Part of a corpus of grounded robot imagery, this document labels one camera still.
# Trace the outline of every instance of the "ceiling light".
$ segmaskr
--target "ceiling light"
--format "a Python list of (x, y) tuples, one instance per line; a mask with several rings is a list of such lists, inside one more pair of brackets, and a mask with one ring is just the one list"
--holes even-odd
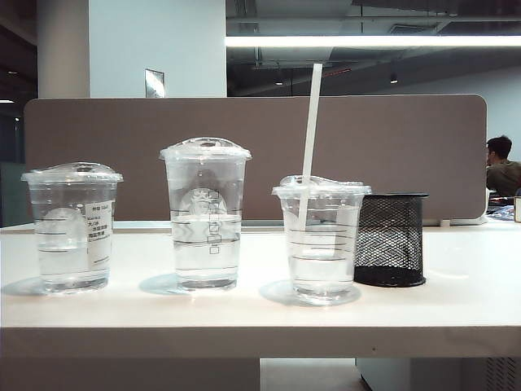
[(521, 46), (521, 36), (298, 36), (226, 37), (228, 47)]
[(282, 74), (282, 69), (280, 68), (280, 64), (277, 63), (277, 78), (275, 79), (275, 85), (276, 86), (283, 86), (284, 85), (284, 77)]

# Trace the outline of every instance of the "clear plastic cup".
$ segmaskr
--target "clear plastic cup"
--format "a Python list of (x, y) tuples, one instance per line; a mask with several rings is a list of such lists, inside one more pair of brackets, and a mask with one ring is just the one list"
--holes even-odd
[(48, 292), (104, 287), (120, 174), (98, 163), (34, 169), (28, 182), (40, 276)]
[[(342, 301), (352, 287), (358, 215), (370, 187), (361, 182), (336, 182), (301, 176), (285, 177), (273, 194), (281, 200), (287, 257), (293, 289), (314, 305)], [(308, 198), (304, 221), (300, 200)]]
[(169, 185), (177, 285), (237, 283), (243, 183), (250, 152), (223, 138), (191, 138), (161, 151)]

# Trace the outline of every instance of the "white table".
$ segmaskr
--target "white table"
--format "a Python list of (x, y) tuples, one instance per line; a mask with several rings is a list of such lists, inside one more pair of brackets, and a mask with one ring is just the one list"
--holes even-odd
[(521, 356), (521, 224), (425, 228), (426, 284), (355, 284), (332, 307), (291, 296), (281, 232), (243, 233), (237, 288), (168, 294), (171, 238), (148, 225), (113, 235), (107, 287), (67, 296), (37, 295), (30, 227), (3, 230), (3, 356)]

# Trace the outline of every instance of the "white pillar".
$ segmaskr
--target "white pillar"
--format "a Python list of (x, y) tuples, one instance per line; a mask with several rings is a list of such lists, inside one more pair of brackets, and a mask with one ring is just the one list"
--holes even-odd
[(38, 0), (38, 97), (88, 98), (89, 0)]
[(39, 0), (38, 23), (41, 98), (142, 98), (145, 68), (167, 97), (226, 96), (225, 0)]

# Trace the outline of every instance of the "mesh pen holder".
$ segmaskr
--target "mesh pen holder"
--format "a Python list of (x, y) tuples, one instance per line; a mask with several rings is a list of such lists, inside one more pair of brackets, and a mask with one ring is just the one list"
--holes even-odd
[(422, 198), (425, 193), (364, 197), (358, 225), (354, 280), (378, 287), (425, 283)]

